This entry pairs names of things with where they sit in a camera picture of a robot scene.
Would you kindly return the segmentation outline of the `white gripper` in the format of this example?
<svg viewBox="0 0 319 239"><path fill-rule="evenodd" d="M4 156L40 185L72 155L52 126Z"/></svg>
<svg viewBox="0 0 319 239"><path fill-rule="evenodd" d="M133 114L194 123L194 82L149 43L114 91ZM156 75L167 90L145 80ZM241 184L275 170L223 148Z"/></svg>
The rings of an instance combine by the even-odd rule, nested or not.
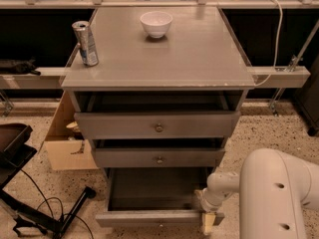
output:
<svg viewBox="0 0 319 239"><path fill-rule="evenodd" d="M215 212L221 206L221 200L207 188L199 191L199 201L205 212ZM204 234L210 234L216 218L215 213L203 213L201 216L201 230Z"/></svg>

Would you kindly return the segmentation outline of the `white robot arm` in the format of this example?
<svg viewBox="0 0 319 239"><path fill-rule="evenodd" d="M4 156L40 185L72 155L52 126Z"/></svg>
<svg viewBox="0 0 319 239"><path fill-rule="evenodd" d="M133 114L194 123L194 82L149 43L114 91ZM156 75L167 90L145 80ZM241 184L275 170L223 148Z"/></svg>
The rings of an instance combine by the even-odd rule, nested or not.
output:
<svg viewBox="0 0 319 239"><path fill-rule="evenodd" d="M252 151L239 173L215 172L195 193L204 229L234 193L240 239L307 239L302 210L319 208L319 165L276 149Z"/></svg>

